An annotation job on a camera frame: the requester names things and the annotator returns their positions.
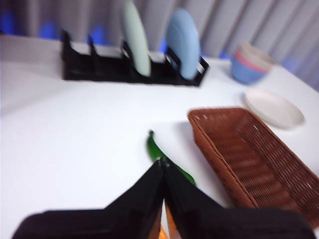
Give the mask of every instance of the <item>gray curtain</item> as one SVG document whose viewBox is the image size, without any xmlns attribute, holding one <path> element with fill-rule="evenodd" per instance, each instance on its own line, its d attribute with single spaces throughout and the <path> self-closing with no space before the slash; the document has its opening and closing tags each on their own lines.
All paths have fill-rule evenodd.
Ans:
<svg viewBox="0 0 319 239">
<path fill-rule="evenodd" d="M 123 0 L 2 0 L 2 31 L 119 46 Z M 319 0 L 135 0 L 150 50 L 163 50 L 169 17 L 178 6 L 193 17 L 202 54 L 229 58 L 250 42 L 319 91 Z"/>
</svg>

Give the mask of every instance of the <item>green chili pepper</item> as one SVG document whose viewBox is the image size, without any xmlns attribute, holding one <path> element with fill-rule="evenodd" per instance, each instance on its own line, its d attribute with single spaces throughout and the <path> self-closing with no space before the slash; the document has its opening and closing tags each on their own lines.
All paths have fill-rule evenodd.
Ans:
<svg viewBox="0 0 319 239">
<path fill-rule="evenodd" d="M 163 161 L 167 160 L 168 157 L 161 151 L 161 149 L 157 146 L 157 144 L 154 141 L 154 131 L 150 130 L 149 132 L 149 137 L 147 139 L 147 149 L 148 149 L 148 153 L 152 159 L 153 162 L 155 162 L 156 160 L 158 160 L 159 158 L 162 158 Z M 183 169 L 181 169 L 177 164 L 175 164 L 175 166 L 180 170 L 180 172 L 182 172 L 182 174 L 184 174 L 184 176 L 192 183 L 196 186 L 196 182 L 194 180 L 194 178 L 187 173 L 186 171 L 184 171 Z"/>
</svg>

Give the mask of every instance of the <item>stacked bowl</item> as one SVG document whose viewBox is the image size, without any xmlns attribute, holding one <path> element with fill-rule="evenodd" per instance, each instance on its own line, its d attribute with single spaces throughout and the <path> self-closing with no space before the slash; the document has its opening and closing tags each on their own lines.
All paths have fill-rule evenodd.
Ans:
<svg viewBox="0 0 319 239">
<path fill-rule="evenodd" d="M 266 53 L 243 43 L 234 53 L 231 73 L 238 82 L 252 84 L 265 76 L 274 64 L 275 61 Z"/>
</svg>

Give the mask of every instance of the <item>brown wicker basket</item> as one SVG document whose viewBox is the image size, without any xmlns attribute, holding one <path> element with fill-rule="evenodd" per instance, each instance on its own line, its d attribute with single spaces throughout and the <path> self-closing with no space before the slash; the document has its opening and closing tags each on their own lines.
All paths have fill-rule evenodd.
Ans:
<svg viewBox="0 0 319 239">
<path fill-rule="evenodd" d="M 253 113 L 189 113 L 194 139 L 238 207 L 279 207 L 319 226 L 319 179 Z"/>
</svg>

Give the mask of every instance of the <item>black dish rack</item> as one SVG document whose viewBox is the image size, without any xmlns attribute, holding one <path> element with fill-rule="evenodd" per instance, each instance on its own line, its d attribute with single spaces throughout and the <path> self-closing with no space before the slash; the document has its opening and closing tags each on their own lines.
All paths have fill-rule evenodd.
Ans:
<svg viewBox="0 0 319 239">
<path fill-rule="evenodd" d="M 100 56 L 89 36 L 90 55 L 80 54 L 71 46 L 70 35 L 62 31 L 63 76 L 64 80 L 97 81 L 97 82 L 127 82 L 143 84 L 184 85 L 198 87 L 209 68 L 201 57 L 201 70 L 193 80 L 186 80 L 180 75 L 180 59 L 171 49 L 167 50 L 164 62 L 151 60 L 152 74 L 142 76 L 134 68 L 132 52 L 126 42 L 122 44 L 120 58 Z"/>
</svg>

